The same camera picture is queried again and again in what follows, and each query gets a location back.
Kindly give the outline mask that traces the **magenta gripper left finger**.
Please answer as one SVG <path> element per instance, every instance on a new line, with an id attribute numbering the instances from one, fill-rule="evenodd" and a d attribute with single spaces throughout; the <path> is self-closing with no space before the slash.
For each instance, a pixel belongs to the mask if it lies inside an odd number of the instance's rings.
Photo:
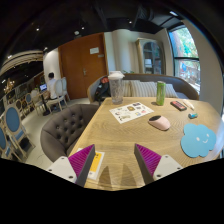
<path id="1" fill-rule="evenodd" d="M 90 145 L 70 157 L 59 157 L 47 171 L 83 187 L 94 157 L 95 145 Z"/>

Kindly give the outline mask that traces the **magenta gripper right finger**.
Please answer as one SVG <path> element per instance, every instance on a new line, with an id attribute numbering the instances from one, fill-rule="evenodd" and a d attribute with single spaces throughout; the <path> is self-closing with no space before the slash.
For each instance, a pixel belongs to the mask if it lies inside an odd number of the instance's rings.
<path id="1" fill-rule="evenodd" d="M 145 184 L 152 183 L 182 169 L 182 166 L 169 155 L 156 152 L 136 144 L 134 154 Z"/>

